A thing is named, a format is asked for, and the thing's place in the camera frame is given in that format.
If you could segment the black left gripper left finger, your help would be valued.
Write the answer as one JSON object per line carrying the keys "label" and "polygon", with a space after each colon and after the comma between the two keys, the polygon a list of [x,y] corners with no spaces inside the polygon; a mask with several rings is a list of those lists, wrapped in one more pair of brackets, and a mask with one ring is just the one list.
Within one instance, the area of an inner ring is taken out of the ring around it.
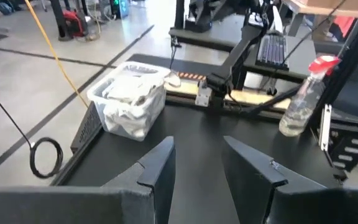
{"label": "black left gripper left finger", "polygon": [[176,175],[172,136],[107,182],[121,197],[122,224],[168,224]]}

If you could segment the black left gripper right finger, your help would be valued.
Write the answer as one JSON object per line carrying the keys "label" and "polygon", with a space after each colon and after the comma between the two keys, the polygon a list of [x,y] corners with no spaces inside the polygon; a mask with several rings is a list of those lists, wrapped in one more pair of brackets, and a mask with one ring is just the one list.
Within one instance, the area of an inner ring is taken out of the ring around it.
{"label": "black left gripper right finger", "polygon": [[224,136],[222,162],[241,224],[312,224],[314,193],[326,187]]}

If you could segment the white waffle microfiber towel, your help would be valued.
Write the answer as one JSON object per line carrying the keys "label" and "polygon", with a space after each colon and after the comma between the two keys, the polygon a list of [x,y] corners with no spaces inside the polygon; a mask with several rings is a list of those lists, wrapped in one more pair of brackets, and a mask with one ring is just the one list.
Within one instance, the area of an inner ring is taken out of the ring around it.
{"label": "white waffle microfiber towel", "polygon": [[161,78],[146,76],[120,76],[102,91],[102,96],[130,105],[142,104],[151,94],[163,85]]}
{"label": "white waffle microfiber towel", "polygon": [[165,107],[165,89],[156,91],[141,105],[115,101],[103,109],[104,129],[119,136],[143,141]]}

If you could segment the black perforated computer case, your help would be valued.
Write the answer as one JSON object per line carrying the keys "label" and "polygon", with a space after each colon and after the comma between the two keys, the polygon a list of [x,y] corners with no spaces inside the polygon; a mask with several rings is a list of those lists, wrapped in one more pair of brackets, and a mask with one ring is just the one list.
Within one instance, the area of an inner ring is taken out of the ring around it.
{"label": "black perforated computer case", "polygon": [[89,144],[99,133],[101,128],[102,124],[99,119],[99,113],[95,104],[91,103],[89,108],[86,110],[75,137],[71,142],[71,152],[75,154],[78,150],[81,150],[83,147]]}

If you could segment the wooden table side board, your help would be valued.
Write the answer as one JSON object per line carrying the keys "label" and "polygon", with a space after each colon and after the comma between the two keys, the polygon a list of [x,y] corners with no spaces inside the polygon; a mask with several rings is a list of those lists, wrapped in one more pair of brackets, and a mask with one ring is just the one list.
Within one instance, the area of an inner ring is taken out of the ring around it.
{"label": "wooden table side board", "polygon": [[[170,84],[164,84],[167,91],[175,93],[185,93],[191,96],[196,96],[198,93],[198,86],[196,82],[182,81],[179,87],[171,86]],[[247,103],[251,105],[259,105],[272,100],[273,96],[266,95],[265,93],[257,93],[252,90],[233,90],[231,96],[240,103]],[[276,103],[273,107],[286,110],[290,104],[290,99],[285,99],[279,103]]]}

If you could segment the clear plastic storage bin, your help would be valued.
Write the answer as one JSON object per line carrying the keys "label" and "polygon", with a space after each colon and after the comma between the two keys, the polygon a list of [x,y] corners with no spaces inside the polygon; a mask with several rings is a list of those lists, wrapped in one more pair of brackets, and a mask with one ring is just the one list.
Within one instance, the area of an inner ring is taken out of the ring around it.
{"label": "clear plastic storage bin", "polygon": [[117,100],[109,100],[104,98],[102,96],[102,91],[105,90],[115,78],[120,76],[146,76],[147,78],[161,78],[163,80],[163,85],[158,87],[153,93],[165,89],[164,84],[166,83],[174,85],[180,83],[180,79],[178,78],[177,73],[168,68],[134,61],[121,63],[87,91],[87,97],[95,104],[103,128],[103,109],[107,104],[114,103]]}

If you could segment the black mat orange hazard stripes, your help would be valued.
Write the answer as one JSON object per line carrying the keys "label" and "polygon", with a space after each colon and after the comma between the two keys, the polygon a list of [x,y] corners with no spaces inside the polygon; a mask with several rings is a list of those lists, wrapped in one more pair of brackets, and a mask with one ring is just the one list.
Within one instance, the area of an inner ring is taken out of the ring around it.
{"label": "black mat orange hazard stripes", "polygon": [[172,70],[178,72],[179,77],[183,80],[205,80],[206,77],[212,73],[223,74],[223,72],[229,72],[228,68],[221,68],[220,65],[192,62],[180,59],[174,59],[172,65],[170,65],[171,58],[145,54],[133,54],[127,59],[127,61],[135,61],[160,67],[171,68]]}

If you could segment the grey keyboard tray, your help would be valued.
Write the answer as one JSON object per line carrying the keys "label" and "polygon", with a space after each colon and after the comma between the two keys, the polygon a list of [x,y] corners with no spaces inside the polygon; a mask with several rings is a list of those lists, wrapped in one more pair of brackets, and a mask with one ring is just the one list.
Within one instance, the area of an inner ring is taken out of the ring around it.
{"label": "grey keyboard tray", "polygon": [[[250,72],[270,76],[275,70],[273,67],[256,64],[258,49],[259,44],[250,50],[248,58],[244,62],[244,67]],[[315,58],[316,51],[314,42],[310,39],[306,39],[287,59],[289,69],[277,70],[274,78],[284,79],[291,82],[302,82],[303,79],[307,78],[310,74],[308,67]]]}

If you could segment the backlit keyboard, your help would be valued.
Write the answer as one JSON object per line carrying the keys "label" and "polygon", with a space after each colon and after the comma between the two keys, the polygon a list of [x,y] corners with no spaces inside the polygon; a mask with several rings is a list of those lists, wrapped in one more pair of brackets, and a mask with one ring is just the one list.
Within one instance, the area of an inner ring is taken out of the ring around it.
{"label": "backlit keyboard", "polygon": [[288,71],[289,65],[285,60],[287,55],[286,38],[280,35],[265,35],[260,41],[255,64]]}

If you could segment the grey desk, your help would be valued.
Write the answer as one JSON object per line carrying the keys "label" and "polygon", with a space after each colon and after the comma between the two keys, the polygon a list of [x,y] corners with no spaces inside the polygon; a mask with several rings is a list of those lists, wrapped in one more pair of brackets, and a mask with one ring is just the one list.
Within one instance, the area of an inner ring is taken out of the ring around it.
{"label": "grey desk", "polygon": [[230,31],[226,28],[213,27],[204,33],[196,33],[185,29],[172,28],[168,34],[175,37],[179,43],[230,52],[243,37],[251,39],[257,34],[257,31],[251,27],[245,27],[244,32],[240,29]]}

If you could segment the blue lit computer tower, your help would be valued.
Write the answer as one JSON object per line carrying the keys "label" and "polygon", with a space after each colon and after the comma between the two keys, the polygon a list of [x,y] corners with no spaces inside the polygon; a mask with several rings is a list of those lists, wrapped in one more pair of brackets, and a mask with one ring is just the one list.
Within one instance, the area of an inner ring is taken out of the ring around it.
{"label": "blue lit computer tower", "polygon": [[123,19],[129,15],[130,4],[128,0],[109,0],[109,2],[114,19]]}

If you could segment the red bag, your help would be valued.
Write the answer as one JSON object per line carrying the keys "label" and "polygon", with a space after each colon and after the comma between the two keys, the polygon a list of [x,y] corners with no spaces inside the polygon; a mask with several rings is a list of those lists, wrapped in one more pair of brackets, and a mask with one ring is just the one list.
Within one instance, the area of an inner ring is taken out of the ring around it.
{"label": "red bag", "polygon": [[63,10],[63,18],[70,37],[84,37],[87,34],[86,19],[82,13]]}

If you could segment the black desk leg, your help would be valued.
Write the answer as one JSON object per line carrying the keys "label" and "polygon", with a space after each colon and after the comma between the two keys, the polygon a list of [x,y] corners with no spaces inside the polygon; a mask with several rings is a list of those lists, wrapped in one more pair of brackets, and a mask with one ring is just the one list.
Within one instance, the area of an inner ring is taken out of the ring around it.
{"label": "black desk leg", "polygon": [[59,41],[69,41],[73,37],[68,31],[68,26],[63,15],[63,10],[59,0],[50,0],[53,14],[58,28],[58,39]]}

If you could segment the wooden desk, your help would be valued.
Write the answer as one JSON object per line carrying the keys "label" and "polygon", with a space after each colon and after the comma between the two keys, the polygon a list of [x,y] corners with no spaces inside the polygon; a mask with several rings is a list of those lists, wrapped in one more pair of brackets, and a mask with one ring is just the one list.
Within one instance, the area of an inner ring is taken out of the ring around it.
{"label": "wooden desk", "polygon": [[[342,0],[282,0],[296,13],[328,15]],[[333,15],[358,17],[358,0],[345,0]]]}

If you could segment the blue bag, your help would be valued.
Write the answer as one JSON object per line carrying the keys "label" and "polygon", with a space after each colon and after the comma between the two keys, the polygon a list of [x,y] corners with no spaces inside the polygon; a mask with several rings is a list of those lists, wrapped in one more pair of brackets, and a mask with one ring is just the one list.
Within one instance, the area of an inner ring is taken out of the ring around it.
{"label": "blue bag", "polygon": [[14,12],[14,8],[9,1],[0,1],[0,12],[4,16],[8,16]]}

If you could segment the black aluminium frame strut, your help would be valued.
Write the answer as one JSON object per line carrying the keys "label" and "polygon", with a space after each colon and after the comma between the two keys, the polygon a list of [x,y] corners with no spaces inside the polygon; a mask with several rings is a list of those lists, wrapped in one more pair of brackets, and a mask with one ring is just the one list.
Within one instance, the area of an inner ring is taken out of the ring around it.
{"label": "black aluminium frame strut", "polygon": [[241,113],[245,113],[248,115],[258,115],[260,112],[267,110],[271,108],[272,106],[276,105],[277,103],[280,103],[286,99],[290,99],[291,97],[295,96],[300,89],[300,85],[297,87],[294,87],[284,93],[281,93],[271,100],[266,101],[265,103],[259,104],[257,106],[251,106],[248,108],[244,108],[241,110]]}

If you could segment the black table frame rail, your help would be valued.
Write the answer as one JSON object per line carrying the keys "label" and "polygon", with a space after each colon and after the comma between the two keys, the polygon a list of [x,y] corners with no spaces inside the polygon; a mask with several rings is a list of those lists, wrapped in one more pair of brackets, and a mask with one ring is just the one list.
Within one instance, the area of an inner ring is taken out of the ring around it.
{"label": "black table frame rail", "polygon": [[74,149],[74,151],[71,151],[73,155],[52,180],[50,184],[51,186],[65,185],[70,180],[72,175],[75,174],[77,168],[81,165],[82,160],[98,142],[100,135],[103,133],[103,127],[101,124],[93,128],[93,130],[88,134],[83,133],[85,129],[86,128],[84,126],[78,129],[70,146],[71,149]]}

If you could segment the grey metal mounting bracket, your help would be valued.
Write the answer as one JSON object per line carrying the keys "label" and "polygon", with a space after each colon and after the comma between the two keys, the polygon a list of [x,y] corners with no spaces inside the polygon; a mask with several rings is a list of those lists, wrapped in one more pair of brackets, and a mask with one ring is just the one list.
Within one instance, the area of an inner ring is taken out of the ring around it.
{"label": "grey metal mounting bracket", "polygon": [[212,89],[207,86],[205,80],[201,80],[198,82],[198,91],[195,99],[195,105],[208,107],[209,101],[211,97]]}

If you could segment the white metal strip bracket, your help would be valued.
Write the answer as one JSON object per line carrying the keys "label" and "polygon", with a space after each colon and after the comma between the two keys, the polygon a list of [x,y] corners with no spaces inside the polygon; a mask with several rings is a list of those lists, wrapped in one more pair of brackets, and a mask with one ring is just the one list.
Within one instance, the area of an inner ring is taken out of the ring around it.
{"label": "white metal strip bracket", "polygon": [[325,104],[321,114],[320,132],[319,132],[319,146],[320,149],[324,152],[328,151],[328,146],[329,146],[331,112],[332,112],[332,106]]}

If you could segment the black slotted frame bracket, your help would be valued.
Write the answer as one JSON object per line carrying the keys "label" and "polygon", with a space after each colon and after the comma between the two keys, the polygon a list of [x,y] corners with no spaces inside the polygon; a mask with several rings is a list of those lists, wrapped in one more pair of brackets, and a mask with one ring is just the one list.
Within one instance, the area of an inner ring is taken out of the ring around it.
{"label": "black slotted frame bracket", "polygon": [[350,172],[358,165],[358,127],[332,124],[329,129],[328,155],[338,169]]}

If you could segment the thick black frame post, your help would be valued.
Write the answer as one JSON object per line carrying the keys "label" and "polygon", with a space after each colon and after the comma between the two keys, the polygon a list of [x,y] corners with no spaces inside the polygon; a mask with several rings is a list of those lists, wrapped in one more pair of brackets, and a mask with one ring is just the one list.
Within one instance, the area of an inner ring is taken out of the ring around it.
{"label": "thick black frame post", "polygon": [[308,125],[317,128],[324,105],[334,109],[332,128],[358,130],[358,20],[339,53],[341,62],[324,79],[326,89]]}

